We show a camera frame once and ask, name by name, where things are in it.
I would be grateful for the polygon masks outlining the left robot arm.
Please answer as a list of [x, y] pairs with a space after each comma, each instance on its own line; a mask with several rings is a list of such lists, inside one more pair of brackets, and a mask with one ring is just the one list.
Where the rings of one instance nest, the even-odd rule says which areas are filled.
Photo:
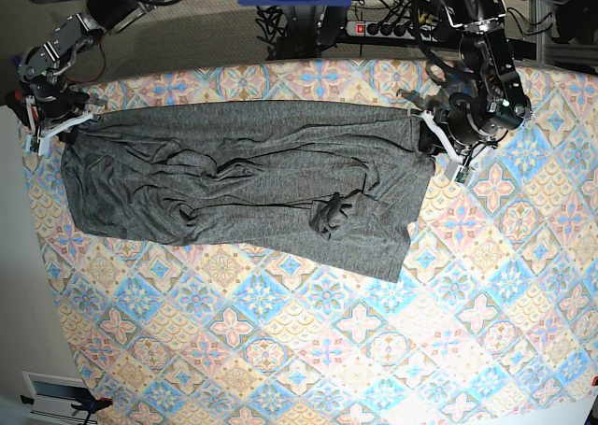
[[[442, 24], [461, 34], [463, 68], [444, 62], [423, 41], [420, 14], [426, 3], [438, 7]], [[476, 86], [474, 95], [455, 92], [448, 98], [448, 107], [420, 113], [420, 151], [447, 154], [445, 175], [452, 182], [466, 184], [476, 152], [497, 147], [499, 131], [514, 131], [532, 116], [505, 35], [506, 13], [504, 0], [411, 0], [412, 34], [427, 60], [444, 75]]]

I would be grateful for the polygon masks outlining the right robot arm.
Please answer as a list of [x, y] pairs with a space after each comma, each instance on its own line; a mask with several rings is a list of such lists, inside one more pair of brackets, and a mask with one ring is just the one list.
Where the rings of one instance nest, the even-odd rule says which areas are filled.
[[[36, 4], [76, 0], [29, 0]], [[91, 120], [92, 100], [68, 72], [84, 51], [101, 48], [108, 34], [117, 34], [158, 7], [183, 0], [82, 0], [85, 8], [68, 16], [48, 41], [21, 57], [18, 70], [21, 93], [7, 96], [7, 104], [28, 128], [25, 146], [44, 155], [54, 136]]]

